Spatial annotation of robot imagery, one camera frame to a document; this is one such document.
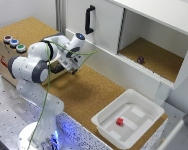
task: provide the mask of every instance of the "cabinet door handle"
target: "cabinet door handle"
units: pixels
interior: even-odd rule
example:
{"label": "cabinet door handle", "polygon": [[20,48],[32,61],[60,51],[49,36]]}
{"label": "cabinet door handle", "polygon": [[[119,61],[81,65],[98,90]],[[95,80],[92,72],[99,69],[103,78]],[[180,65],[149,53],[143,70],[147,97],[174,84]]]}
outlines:
{"label": "cabinet door handle", "polygon": [[85,24],[85,30],[86,34],[92,33],[94,30],[90,28],[90,12],[95,10],[95,7],[90,5],[90,8],[86,10],[86,24]]}

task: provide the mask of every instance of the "cork surface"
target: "cork surface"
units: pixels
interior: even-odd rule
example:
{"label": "cork surface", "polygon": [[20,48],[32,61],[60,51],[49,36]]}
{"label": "cork surface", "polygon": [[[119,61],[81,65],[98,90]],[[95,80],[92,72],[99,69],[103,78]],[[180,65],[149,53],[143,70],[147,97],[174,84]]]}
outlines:
{"label": "cork surface", "polygon": [[139,56],[144,57],[145,61],[142,64],[143,66],[172,82],[175,82],[184,60],[182,57],[150,43],[143,38],[137,39],[119,51],[119,53],[136,62]]}
{"label": "cork surface", "polygon": [[11,35],[13,39],[19,40],[28,48],[31,44],[42,40],[46,36],[58,33],[55,29],[30,17],[19,22],[13,23],[0,29],[0,41],[3,42],[4,36]]}
{"label": "cork surface", "polygon": [[[117,150],[99,134],[91,118],[125,92],[125,89],[84,65],[75,75],[65,73],[53,80],[49,91],[64,102],[66,113]],[[139,150],[166,119],[167,115],[163,115],[131,150]]]}

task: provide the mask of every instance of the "white bin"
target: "white bin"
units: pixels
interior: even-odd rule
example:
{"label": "white bin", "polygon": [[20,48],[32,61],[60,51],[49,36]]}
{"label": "white bin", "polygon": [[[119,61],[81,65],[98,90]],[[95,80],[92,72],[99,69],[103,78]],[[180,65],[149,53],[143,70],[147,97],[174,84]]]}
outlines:
{"label": "white bin", "polygon": [[[120,149],[131,148],[163,115],[164,109],[129,89],[97,113],[91,121],[99,133]],[[123,125],[116,124],[118,118]]]}

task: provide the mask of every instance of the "purple toy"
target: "purple toy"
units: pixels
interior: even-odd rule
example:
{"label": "purple toy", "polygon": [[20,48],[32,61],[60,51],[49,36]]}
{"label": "purple toy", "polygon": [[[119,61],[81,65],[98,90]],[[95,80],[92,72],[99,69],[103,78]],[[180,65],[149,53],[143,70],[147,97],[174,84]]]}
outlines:
{"label": "purple toy", "polygon": [[142,56],[138,57],[137,62],[142,64],[144,62],[144,58]]}

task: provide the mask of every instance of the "cardboard box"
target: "cardboard box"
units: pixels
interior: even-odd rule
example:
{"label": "cardboard box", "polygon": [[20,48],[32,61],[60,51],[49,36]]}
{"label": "cardboard box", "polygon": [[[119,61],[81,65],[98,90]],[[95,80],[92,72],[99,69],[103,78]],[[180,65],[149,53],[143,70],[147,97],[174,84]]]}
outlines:
{"label": "cardboard box", "polygon": [[[7,63],[12,56],[23,56],[27,57],[27,52],[23,54],[19,54],[15,49],[10,48],[9,45],[4,44],[3,39],[6,35],[11,35],[14,39],[20,41],[20,44],[23,44],[27,47],[39,42],[43,38],[54,35],[58,33],[58,31],[49,27],[48,25],[42,23],[34,17],[30,17],[14,24],[8,25],[0,29],[0,74],[6,78],[9,82],[16,86],[17,80],[13,79],[11,74],[8,71]],[[57,64],[57,61],[51,62],[52,66]],[[62,71],[58,74],[51,73],[51,80],[57,78],[62,75],[66,71]]]}

